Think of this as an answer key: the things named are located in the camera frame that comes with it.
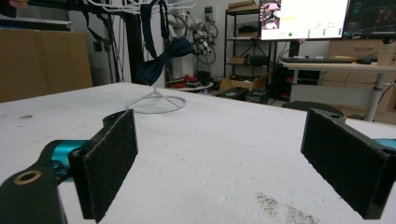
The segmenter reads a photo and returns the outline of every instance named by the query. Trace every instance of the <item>white desk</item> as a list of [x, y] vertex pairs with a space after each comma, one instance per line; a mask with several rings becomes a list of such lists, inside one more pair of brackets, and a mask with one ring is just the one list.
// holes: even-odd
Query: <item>white desk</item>
[[[112, 84], [0, 104], [0, 182], [55, 139], [91, 139], [102, 118], [152, 88]], [[101, 223], [394, 223], [396, 188], [380, 220], [364, 221], [308, 163], [306, 113], [183, 91], [175, 112], [135, 115], [139, 154]], [[348, 120], [366, 135], [396, 127]], [[73, 183], [59, 187], [69, 223], [82, 218]]]
[[[283, 63], [294, 70], [290, 101], [312, 101], [325, 104], [360, 105], [367, 107], [365, 120], [373, 121], [376, 107], [381, 97], [386, 74], [396, 74], [396, 66], [376, 66], [356, 63]], [[347, 89], [324, 86], [297, 85], [299, 70], [339, 71], [376, 74], [375, 85], [371, 90]]]

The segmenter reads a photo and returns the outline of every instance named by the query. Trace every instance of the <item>monitor screen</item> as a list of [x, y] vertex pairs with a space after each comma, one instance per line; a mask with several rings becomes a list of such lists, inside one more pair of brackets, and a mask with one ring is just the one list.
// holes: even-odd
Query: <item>monitor screen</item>
[[260, 0], [260, 39], [342, 38], [348, 0]]
[[396, 38], [396, 1], [350, 0], [344, 38]]

